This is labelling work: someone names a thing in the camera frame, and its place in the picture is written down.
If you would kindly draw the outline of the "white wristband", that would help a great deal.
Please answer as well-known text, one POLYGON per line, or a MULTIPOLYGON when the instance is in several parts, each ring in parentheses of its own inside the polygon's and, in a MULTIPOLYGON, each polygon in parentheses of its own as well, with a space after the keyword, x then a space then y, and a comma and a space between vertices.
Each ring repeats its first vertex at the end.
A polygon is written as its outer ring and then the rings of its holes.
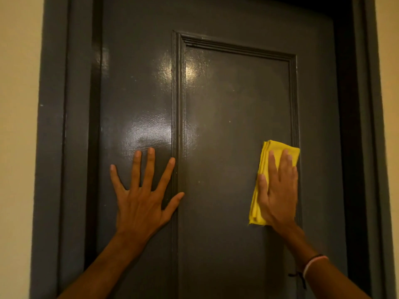
POLYGON ((312 258, 310 258, 309 261, 306 263, 304 270, 302 272, 303 278, 306 278, 306 275, 307 275, 310 267, 312 266, 312 264, 314 264, 316 261, 320 261, 320 260, 329 260, 329 258, 323 254, 319 254, 319 255, 316 255, 316 256, 313 256, 312 258))

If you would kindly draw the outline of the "person's right forearm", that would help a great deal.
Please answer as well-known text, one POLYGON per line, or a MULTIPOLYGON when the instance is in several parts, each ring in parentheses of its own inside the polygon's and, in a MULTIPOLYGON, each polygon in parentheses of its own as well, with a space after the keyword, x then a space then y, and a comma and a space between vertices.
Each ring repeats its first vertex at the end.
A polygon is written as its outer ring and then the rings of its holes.
POLYGON ((372 299, 329 260, 316 261, 306 278, 303 278, 306 263, 320 253, 311 246, 298 226, 282 239, 297 263, 299 276, 310 287, 316 299, 372 299))

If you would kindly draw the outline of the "person's left hand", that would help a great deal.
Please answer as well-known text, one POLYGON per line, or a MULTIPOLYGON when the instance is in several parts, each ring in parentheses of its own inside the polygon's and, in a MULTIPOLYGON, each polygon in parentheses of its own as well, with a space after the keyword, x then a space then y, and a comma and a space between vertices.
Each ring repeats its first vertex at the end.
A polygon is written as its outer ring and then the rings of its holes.
POLYGON ((142 152, 133 156, 131 184, 127 192, 116 192, 118 203, 117 232, 136 232, 152 236, 170 219, 162 219, 162 201, 175 167, 170 158, 161 179, 153 191, 142 189, 140 184, 142 152))

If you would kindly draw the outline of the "person's right hand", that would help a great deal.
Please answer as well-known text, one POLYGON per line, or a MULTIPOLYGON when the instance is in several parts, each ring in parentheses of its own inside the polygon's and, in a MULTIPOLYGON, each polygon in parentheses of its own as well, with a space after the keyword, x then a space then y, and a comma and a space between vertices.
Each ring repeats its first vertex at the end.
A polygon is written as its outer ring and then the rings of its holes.
POLYGON ((267 212, 261 212, 262 217, 282 237, 297 227, 295 222, 298 200, 298 171, 293 166, 294 179, 282 183, 278 178, 278 169, 275 163, 274 152, 268 155, 268 197, 267 212))

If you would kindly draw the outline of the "dark grey panelled door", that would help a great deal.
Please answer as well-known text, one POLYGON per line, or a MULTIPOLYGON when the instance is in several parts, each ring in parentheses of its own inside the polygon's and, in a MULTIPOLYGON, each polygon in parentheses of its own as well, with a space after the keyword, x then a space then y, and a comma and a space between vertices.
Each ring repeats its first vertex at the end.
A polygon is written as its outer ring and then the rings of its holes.
POLYGON ((102 0, 96 249, 115 232, 109 166, 170 157, 184 192, 111 299, 311 299, 271 227, 249 224, 264 141, 300 147, 297 221, 348 273, 332 19, 271 0, 102 0))

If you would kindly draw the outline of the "person's left forearm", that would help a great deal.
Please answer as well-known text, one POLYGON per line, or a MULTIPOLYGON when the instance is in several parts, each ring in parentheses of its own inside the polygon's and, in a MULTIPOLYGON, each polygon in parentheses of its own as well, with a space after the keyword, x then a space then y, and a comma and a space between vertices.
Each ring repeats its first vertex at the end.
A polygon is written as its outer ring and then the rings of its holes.
POLYGON ((107 299, 152 234, 117 232, 93 263, 57 299, 107 299))

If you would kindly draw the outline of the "yellow cleaning cloth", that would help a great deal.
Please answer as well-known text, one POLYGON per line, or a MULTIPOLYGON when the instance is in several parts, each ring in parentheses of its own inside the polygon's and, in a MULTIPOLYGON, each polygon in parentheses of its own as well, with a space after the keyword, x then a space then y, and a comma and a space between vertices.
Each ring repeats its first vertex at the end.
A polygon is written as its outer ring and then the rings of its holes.
MULTIPOLYGON (((269 177, 268 177, 268 155, 269 155, 269 152, 270 151, 274 152, 275 163, 276 163, 276 167, 278 169, 279 165, 280 165, 280 159, 281 159, 283 150, 288 151, 288 154, 292 156, 292 165, 296 166, 299 156, 300 156, 300 148, 292 147, 287 144, 284 144, 284 143, 281 143, 278 141, 273 141, 273 140, 268 140, 263 143, 257 174, 258 175, 263 174, 267 180, 267 183, 269 183, 269 177)), ((251 202, 251 207, 250 207, 250 211, 249 211, 249 224, 258 225, 258 226, 266 226, 269 224, 261 215, 261 210, 260 210, 260 207, 258 204, 258 193, 259 193, 258 184, 256 183, 255 189, 253 191, 252 202, 251 202)))

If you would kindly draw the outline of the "grey door frame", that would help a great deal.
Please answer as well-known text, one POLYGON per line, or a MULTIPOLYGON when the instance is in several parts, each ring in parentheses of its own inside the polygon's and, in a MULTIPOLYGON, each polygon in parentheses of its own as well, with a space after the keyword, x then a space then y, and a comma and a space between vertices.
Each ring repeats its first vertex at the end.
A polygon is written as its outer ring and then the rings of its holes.
MULTIPOLYGON (((271 0, 332 19, 348 276, 398 298, 374 0, 271 0)), ((102 0, 44 0, 30 298, 53 299, 99 255, 102 0)))

